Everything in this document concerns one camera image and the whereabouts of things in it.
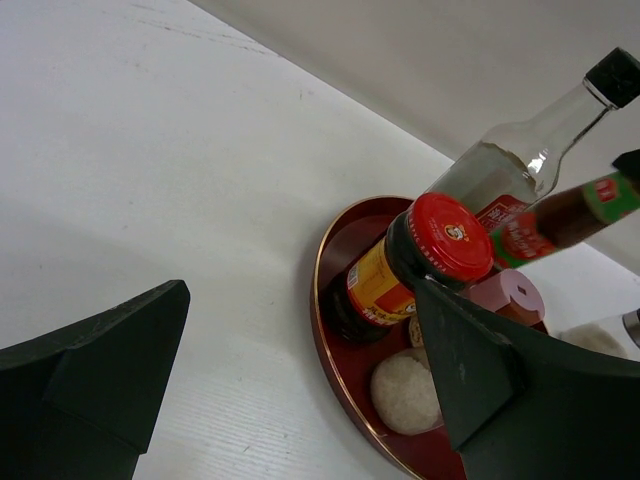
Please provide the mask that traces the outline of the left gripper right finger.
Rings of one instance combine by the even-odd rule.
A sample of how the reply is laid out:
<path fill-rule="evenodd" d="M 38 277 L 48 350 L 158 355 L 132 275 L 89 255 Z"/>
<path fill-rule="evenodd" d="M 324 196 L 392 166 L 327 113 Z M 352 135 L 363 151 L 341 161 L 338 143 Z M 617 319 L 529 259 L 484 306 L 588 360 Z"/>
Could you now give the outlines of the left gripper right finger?
<path fill-rule="evenodd" d="M 639 365 L 489 312 L 432 279 L 417 313 L 469 479 L 636 479 Z"/>

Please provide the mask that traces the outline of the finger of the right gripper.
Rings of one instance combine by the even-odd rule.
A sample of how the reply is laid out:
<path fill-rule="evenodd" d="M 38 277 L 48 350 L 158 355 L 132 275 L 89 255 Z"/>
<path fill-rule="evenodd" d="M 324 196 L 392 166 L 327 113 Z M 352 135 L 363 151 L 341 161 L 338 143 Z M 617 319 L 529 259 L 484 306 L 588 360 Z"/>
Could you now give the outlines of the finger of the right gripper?
<path fill-rule="evenodd" d="M 632 150 L 619 155 L 612 167 L 621 173 L 631 183 L 640 181 L 640 150 Z"/>

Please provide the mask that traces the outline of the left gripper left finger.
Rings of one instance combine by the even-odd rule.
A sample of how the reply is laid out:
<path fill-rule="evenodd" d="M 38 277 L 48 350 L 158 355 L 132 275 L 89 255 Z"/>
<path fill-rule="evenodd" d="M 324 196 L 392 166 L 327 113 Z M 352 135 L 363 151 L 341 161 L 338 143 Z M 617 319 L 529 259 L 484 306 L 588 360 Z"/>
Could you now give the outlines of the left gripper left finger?
<path fill-rule="evenodd" d="M 190 292 L 171 280 L 1 351 L 4 479 L 130 479 L 149 448 Z"/>

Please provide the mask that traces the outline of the clear bottle black cap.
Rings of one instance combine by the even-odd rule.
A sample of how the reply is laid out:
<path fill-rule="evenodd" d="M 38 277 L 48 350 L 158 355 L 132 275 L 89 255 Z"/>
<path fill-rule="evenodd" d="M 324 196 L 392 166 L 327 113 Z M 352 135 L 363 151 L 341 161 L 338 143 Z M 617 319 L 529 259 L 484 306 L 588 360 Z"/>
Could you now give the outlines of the clear bottle black cap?
<path fill-rule="evenodd" d="M 639 60 L 617 47 L 531 119 L 490 129 L 429 188 L 493 231 L 548 195 L 564 156 L 610 112 L 639 96 Z"/>

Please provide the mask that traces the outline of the red sauce bottle yellow cap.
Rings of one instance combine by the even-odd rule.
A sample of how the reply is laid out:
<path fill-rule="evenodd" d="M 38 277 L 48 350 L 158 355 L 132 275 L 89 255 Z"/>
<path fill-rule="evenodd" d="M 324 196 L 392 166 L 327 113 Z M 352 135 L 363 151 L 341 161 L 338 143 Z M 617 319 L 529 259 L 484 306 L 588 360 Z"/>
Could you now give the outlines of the red sauce bottle yellow cap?
<path fill-rule="evenodd" d="M 490 234 L 497 270 L 583 242 L 639 209 L 639 171 L 615 172 L 541 200 Z"/>

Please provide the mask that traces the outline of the grey-lid white powder shaker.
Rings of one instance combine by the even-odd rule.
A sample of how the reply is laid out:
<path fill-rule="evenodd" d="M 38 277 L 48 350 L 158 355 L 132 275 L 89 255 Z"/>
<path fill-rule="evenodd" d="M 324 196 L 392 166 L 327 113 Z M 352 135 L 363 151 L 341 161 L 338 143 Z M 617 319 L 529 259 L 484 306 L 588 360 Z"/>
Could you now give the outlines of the grey-lid white powder shaker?
<path fill-rule="evenodd" d="M 370 382 L 374 409 L 395 433 L 414 436 L 443 424 L 425 350 L 409 348 L 380 362 Z"/>

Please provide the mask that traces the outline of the red-lid chili sauce jar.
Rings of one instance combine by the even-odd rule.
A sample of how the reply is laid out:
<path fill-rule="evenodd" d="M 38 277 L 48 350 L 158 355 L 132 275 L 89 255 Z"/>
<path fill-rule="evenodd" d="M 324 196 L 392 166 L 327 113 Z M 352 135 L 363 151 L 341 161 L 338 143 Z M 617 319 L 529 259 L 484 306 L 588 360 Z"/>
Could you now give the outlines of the red-lid chili sauce jar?
<path fill-rule="evenodd" d="M 337 334 L 371 344 L 416 313 L 418 281 L 431 277 L 460 292 L 493 264 L 475 215 L 448 195 L 424 193 L 321 291 L 321 311 Z"/>

